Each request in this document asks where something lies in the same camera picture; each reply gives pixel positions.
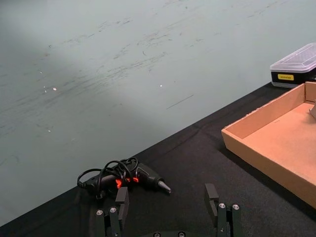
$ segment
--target cardboard tray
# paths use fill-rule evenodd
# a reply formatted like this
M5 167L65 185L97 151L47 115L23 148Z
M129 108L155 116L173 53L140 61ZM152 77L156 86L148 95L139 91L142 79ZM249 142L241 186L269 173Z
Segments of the cardboard tray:
M228 150L314 208L315 100L316 83L307 82L222 130Z

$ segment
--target black power cord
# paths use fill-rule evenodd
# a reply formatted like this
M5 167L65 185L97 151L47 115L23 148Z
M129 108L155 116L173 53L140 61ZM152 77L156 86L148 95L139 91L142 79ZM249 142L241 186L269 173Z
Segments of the black power cord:
M100 186L101 186L101 180L103 177L107 176L107 175L114 175L115 177L117 177L118 179L120 179L122 181L122 186L126 186L127 183L129 182L133 182L133 175L132 172L138 167L138 159L135 157L131 157L128 159L122 159L122 160L113 160L110 161L109 163L107 163L103 169L89 169L86 170L85 172L81 173L78 178L77 178L77 186L82 188L82 189L87 189L86 183L81 182L80 179L90 173L90 172L95 172L95 171L99 171L99 175L98 175L98 181L96 184L96 197L97 199L100 199L103 197L102 192L103 191L107 191L110 193L114 193L113 191L110 190L110 188L108 188L107 190L101 190Z

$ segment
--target white wall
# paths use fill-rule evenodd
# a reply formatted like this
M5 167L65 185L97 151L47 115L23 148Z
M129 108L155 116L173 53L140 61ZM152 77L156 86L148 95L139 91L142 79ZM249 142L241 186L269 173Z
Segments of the white wall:
M268 83L270 64L316 41L315 9L1 1L0 225Z

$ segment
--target black tablecloth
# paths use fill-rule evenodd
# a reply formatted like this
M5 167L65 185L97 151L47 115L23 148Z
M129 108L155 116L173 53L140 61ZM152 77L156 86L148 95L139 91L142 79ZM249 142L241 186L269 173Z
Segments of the black tablecloth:
M263 86L136 155L160 174L173 192L168 196L133 189L126 236L156 230L211 234L214 230L204 206L203 186L213 183L221 201L241 205L247 237L315 237L316 210L229 152L221 136L224 126L285 91L270 84ZM113 203L106 200L108 207ZM0 236L93 236L98 205L85 191L73 188L2 226Z

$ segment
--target yellow label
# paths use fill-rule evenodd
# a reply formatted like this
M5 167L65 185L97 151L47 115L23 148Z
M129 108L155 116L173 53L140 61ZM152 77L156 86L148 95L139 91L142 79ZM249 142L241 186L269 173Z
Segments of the yellow label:
M286 74L278 74L277 78L279 78L279 80L294 80L293 75L286 75Z

